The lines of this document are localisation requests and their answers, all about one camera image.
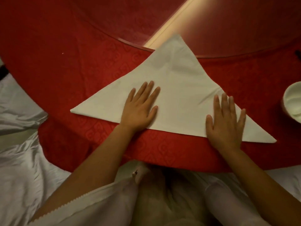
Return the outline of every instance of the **white napkin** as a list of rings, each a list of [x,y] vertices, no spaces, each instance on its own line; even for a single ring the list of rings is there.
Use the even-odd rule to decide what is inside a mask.
[[[72,113],[119,123],[124,103],[135,87],[155,82],[161,92],[159,107],[149,129],[206,137],[205,118],[213,115],[213,97],[224,92],[206,74],[180,35],[175,35],[153,52],[140,66],[104,87],[71,109]],[[276,140],[247,116],[243,141],[274,143]]]

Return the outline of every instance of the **person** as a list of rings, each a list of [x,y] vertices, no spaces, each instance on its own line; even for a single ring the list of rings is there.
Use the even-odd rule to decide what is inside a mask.
[[[120,124],[47,199],[31,221],[114,182],[122,155],[132,137],[148,127],[156,117],[158,107],[152,106],[160,87],[151,94],[153,87],[153,81],[145,82],[136,94],[135,89],[130,91]],[[221,102],[215,95],[213,107],[214,117],[206,117],[208,140],[228,163],[266,225],[301,225],[301,203],[240,149],[246,110],[241,111],[237,120],[234,99],[225,93]]]

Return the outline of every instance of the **white cup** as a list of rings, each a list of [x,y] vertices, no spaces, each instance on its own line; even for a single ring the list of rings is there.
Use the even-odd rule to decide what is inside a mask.
[[[301,82],[291,84],[285,90],[281,104],[286,114],[301,123]]]

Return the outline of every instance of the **round table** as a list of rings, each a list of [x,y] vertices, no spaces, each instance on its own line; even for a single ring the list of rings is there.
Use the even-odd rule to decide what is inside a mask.
[[[39,128],[46,158],[73,171],[116,124],[71,114],[70,109],[133,70],[151,51],[104,33],[74,0],[2,0],[0,27],[5,32],[0,34],[1,58],[49,114]],[[301,81],[301,62],[294,55],[299,48],[301,39],[296,38],[257,53],[199,59],[239,107],[276,138],[275,144],[242,144],[263,169],[301,163],[301,125],[280,107],[286,87]],[[130,159],[194,171],[229,170],[206,138],[150,129],[134,137],[124,156],[124,161]]]

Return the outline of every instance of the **left hand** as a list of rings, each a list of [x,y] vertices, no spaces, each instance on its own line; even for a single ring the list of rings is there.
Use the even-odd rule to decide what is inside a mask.
[[[128,128],[133,134],[149,126],[156,116],[158,106],[154,106],[151,111],[150,109],[160,93],[160,87],[157,87],[149,96],[153,86],[153,81],[149,84],[147,82],[143,83],[136,95],[136,89],[133,88],[126,100],[120,125]]]

